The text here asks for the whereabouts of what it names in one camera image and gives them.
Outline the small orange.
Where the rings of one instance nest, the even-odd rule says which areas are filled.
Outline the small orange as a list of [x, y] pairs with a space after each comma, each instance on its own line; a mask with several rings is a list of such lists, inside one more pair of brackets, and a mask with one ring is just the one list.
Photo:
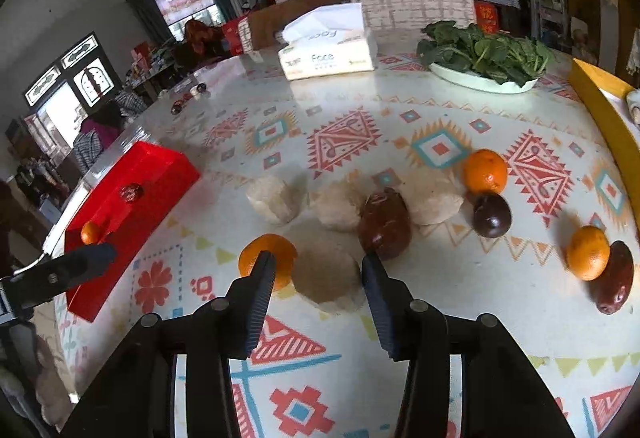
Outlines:
[[80, 231], [80, 239], [85, 245], [98, 244], [104, 241], [106, 228], [96, 221], [87, 221]]

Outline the large red jujube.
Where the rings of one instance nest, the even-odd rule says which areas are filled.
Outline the large red jujube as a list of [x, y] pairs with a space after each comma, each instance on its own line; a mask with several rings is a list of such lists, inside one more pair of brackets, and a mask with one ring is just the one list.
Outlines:
[[412, 230], [409, 211], [400, 193], [386, 187], [369, 195], [357, 233], [363, 252], [375, 253], [381, 261], [404, 253], [411, 243]]

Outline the dark purple round fruit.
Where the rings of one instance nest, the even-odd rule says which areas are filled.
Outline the dark purple round fruit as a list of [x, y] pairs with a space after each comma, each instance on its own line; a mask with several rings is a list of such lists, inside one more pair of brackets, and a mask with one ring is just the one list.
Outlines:
[[486, 192], [476, 198], [472, 226], [480, 236], [489, 239], [502, 237], [511, 224], [510, 206], [501, 195]]

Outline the red jujube date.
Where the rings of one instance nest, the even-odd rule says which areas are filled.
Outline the red jujube date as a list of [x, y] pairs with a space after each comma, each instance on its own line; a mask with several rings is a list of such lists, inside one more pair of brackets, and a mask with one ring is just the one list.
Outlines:
[[634, 260], [623, 241], [614, 241], [603, 273], [594, 280], [594, 301], [601, 314], [617, 313], [629, 297], [634, 282]]
[[143, 194], [143, 187], [137, 183], [131, 183], [119, 189], [119, 196], [126, 203], [133, 203], [139, 200]]

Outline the small dark fruits cluster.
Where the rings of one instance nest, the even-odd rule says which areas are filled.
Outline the small dark fruits cluster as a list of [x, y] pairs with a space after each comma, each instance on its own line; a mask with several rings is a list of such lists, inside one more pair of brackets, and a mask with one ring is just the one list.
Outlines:
[[172, 115], [178, 115], [188, 102], [192, 99], [201, 99], [208, 94], [205, 83], [198, 83], [192, 86], [189, 91], [184, 92], [180, 97], [176, 98], [171, 105], [170, 112]]

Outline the plaid jacket on chair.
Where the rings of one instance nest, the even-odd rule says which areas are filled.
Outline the plaid jacket on chair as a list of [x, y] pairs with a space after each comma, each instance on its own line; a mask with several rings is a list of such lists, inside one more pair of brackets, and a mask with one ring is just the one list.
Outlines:
[[148, 105], [137, 94], [121, 91], [89, 114], [81, 122], [73, 143], [73, 153], [80, 172], [86, 174], [99, 156], [122, 135], [127, 125], [146, 109]]

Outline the red rectangular tray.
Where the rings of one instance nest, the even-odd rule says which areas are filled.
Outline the red rectangular tray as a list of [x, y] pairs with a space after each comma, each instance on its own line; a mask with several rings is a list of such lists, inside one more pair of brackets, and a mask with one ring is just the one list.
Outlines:
[[[64, 250], [82, 247], [81, 227], [96, 221], [106, 228], [105, 243], [111, 244], [116, 258], [102, 276], [66, 291], [70, 312], [88, 322], [94, 321], [108, 295], [142, 245], [180, 199], [200, 178], [200, 172], [178, 151], [137, 141], [88, 194], [67, 225]], [[122, 201], [119, 189], [137, 183], [144, 194], [133, 203]]]

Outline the white plate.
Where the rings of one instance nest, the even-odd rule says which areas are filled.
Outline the white plate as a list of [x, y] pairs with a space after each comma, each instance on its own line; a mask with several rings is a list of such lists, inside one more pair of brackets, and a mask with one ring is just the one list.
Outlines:
[[483, 76], [479, 76], [473, 72], [460, 72], [437, 64], [431, 64], [428, 68], [435, 74], [435, 76], [439, 76], [442, 80], [449, 83], [457, 84], [459, 86], [469, 88], [470, 90], [491, 94], [522, 94], [530, 91], [537, 83], [537, 79], [534, 79], [527, 81], [522, 86], [512, 81], [499, 84], [494, 80], [483, 78]]

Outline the green spinach leaves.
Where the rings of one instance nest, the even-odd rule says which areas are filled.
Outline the green spinach leaves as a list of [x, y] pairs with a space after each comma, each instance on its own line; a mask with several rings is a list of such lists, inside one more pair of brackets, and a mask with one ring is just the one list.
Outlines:
[[473, 72], [498, 84], [523, 87], [544, 75], [552, 59], [549, 48], [538, 40], [509, 34], [486, 34], [477, 24], [459, 28], [453, 20], [428, 24], [416, 45], [424, 67], [431, 64], [462, 73]]

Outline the red gift box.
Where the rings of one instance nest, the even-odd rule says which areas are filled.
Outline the red gift box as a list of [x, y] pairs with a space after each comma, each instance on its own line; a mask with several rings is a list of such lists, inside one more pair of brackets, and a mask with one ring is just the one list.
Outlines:
[[232, 56], [244, 54], [253, 48], [252, 39], [250, 38], [250, 26], [246, 15], [226, 22], [222, 26], [222, 32], [224, 32], [224, 38]]

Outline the gold box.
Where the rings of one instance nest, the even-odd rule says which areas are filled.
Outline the gold box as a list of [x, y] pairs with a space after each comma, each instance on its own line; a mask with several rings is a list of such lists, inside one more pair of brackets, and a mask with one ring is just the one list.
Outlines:
[[639, 224], [639, 144], [638, 129], [626, 121], [610, 97], [626, 105], [626, 96], [634, 89], [625, 81], [589, 62], [573, 58], [568, 82], [582, 99], [597, 124], [620, 170], [634, 221]]

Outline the white tissue box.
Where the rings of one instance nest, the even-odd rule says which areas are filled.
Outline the white tissue box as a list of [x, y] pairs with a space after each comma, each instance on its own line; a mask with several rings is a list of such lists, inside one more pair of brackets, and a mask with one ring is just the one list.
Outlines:
[[378, 45], [360, 3], [317, 7], [285, 26], [280, 65], [289, 81], [373, 71]]

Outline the brown wooden chair back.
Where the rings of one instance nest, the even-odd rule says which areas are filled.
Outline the brown wooden chair back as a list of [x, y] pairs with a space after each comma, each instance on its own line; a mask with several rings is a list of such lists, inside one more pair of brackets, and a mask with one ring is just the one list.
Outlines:
[[320, 6], [340, 4], [342, 0], [288, 0], [250, 12], [239, 23], [245, 53], [277, 46], [277, 34], [292, 21]]

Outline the white patterned chair back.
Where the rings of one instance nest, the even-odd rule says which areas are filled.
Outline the white patterned chair back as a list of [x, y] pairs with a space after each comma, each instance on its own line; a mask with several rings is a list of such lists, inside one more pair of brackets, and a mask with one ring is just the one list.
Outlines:
[[474, 0], [350, 0], [360, 3], [371, 30], [420, 30], [437, 21], [458, 28], [476, 23]]

